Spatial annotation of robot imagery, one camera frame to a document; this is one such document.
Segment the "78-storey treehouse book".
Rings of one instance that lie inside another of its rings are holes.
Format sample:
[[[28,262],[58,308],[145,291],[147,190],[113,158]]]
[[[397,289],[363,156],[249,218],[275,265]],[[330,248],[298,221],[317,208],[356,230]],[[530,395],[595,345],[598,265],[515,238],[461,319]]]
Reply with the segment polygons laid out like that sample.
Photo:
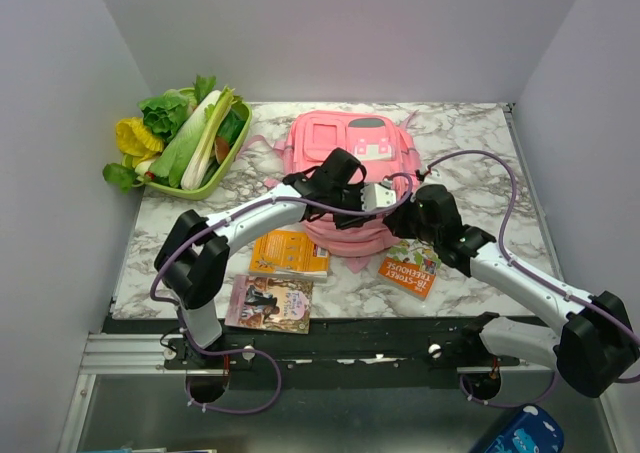
[[[378,269],[378,277],[424,301],[436,281],[440,266],[441,261],[430,245],[403,239],[388,250]]]

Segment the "pink school backpack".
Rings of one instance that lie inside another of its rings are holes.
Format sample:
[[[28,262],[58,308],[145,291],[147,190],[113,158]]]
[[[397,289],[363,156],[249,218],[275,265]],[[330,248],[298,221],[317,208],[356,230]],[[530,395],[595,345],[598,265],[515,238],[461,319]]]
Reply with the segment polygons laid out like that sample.
[[[337,111],[312,111],[297,117],[288,137],[270,146],[283,162],[286,175],[319,167],[332,151],[340,148],[361,166],[347,166],[331,179],[356,189],[385,180],[391,174],[404,172],[412,177],[421,168],[420,155],[407,127],[415,116],[410,113],[396,124],[380,115]],[[370,257],[399,242],[380,217],[364,222],[360,218],[340,217],[353,226],[339,230],[332,214],[304,224],[314,243],[331,254],[347,260],[349,268],[358,272]]]

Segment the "orange paperback book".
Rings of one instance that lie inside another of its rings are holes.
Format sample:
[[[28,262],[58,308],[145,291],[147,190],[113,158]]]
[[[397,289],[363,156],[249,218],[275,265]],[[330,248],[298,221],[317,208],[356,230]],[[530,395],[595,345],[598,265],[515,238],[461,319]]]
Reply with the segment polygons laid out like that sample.
[[[248,272],[252,276],[325,282],[329,252],[304,232],[274,230],[258,238]]]

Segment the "pink illustrated storybook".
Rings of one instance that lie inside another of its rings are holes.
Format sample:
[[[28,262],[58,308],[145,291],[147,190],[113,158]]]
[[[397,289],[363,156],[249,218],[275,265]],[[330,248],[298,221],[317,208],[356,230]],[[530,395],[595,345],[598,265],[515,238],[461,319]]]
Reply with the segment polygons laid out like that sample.
[[[239,275],[235,278],[224,324],[270,332],[308,334],[314,284]]]

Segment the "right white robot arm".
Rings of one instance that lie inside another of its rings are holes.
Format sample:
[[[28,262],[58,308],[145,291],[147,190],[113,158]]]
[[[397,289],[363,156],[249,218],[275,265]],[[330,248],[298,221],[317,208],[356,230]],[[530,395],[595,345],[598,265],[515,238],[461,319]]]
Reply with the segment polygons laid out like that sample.
[[[460,340],[467,362],[480,365],[494,355],[525,360],[554,370],[590,398],[628,382],[639,338],[615,294],[591,294],[518,262],[499,238],[463,223],[453,195],[439,184],[420,187],[383,222],[398,238],[429,243],[443,264],[508,295],[541,320],[536,326],[490,315]]]

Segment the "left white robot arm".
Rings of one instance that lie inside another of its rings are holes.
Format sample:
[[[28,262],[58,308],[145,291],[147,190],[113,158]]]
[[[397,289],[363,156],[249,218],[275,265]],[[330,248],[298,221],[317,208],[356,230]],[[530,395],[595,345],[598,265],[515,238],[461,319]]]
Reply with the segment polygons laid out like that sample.
[[[326,213],[338,229],[357,227],[391,203],[378,186],[366,184],[366,169],[355,156],[337,148],[324,162],[284,177],[268,193],[225,212],[179,216],[154,266],[153,290],[164,283],[176,296],[179,319],[190,336],[187,355],[201,368],[214,366],[222,353],[215,296],[228,260],[267,233]]]

